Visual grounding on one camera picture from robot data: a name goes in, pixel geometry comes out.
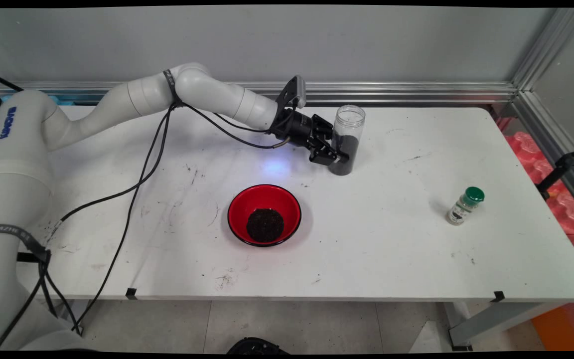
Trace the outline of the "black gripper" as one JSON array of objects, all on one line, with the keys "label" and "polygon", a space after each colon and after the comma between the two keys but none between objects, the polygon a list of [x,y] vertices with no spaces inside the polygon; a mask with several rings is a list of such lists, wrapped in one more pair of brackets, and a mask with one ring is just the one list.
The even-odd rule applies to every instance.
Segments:
[{"label": "black gripper", "polygon": [[331,146],[333,125],[317,114],[309,117],[294,109],[282,109],[273,121],[273,134],[279,140],[289,137],[293,145],[309,149],[312,163],[330,166],[349,161],[347,153]]}]

